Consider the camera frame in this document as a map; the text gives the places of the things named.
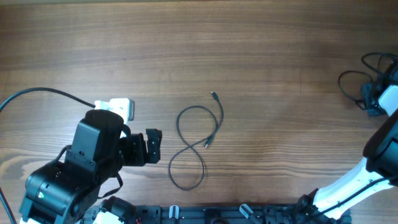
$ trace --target wood grain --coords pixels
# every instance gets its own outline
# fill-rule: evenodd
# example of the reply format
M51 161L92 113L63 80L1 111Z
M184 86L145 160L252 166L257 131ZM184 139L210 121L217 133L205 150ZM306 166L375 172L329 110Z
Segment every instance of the wood grain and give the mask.
M371 51L398 51L396 1L137 2L0 7L0 100L33 86L87 101L136 102L132 132L164 132L162 160L125 167L116 196L146 205L286 203L350 170L386 117L368 118L340 93L345 70L364 70ZM353 77L346 86L359 89ZM177 189L170 158L184 145L178 113L204 105L225 121L200 149L201 186ZM84 105L51 93L18 97L1 113L0 180L17 218L24 182L70 144ZM181 120L189 141L212 129L190 111ZM192 152L172 173L193 184L200 163ZM101 193L114 188L110 180ZM396 223L396 190L353 207L353 223ZM0 223L8 223L0 208Z

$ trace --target wooden table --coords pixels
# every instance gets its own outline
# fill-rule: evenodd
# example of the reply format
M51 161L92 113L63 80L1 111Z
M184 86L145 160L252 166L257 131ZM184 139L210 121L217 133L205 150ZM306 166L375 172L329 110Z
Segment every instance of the wooden table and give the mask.
M163 130L162 160L124 167L116 194L135 205L292 203L341 177L362 158L386 120L368 118L337 86L360 56L398 51L396 1L148 2L0 7L0 100L33 87L84 100L136 102L133 133ZM347 79L359 89L363 79ZM184 192L167 175L184 147L175 119L190 105L218 106L225 120L208 149L199 188ZM0 181L18 213L28 175L73 139L87 106L53 93L18 97L0 115ZM181 120L183 135L212 129L203 111ZM174 162L195 183L193 152ZM109 180L101 193L117 186ZM352 209L354 223L396 223L396 189ZM8 217L0 208L0 223Z

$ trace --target wooden table surface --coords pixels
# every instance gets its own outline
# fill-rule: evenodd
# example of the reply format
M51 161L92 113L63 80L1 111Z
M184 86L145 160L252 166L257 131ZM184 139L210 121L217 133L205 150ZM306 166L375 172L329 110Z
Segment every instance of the wooden table surface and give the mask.
M337 86L364 70L367 52L398 51L396 1L139 2L0 7L0 100L33 86L84 100L136 102L133 133L163 130L162 160L124 167L116 194L134 205L293 203L341 177L386 117L369 118ZM359 91L353 77L346 86ZM208 149L199 188L168 178L184 147L175 119L191 105L225 120ZM70 144L89 108L53 93L18 97L0 115L0 185L16 214L33 171ZM213 123L183 115L183 135L201 139ZM193 152L174 162L181 185L200 176ZM101 194L117 186L109 180ZM353 223L396 223L396 189L353 207ZM0 207L0 223L8 223Z

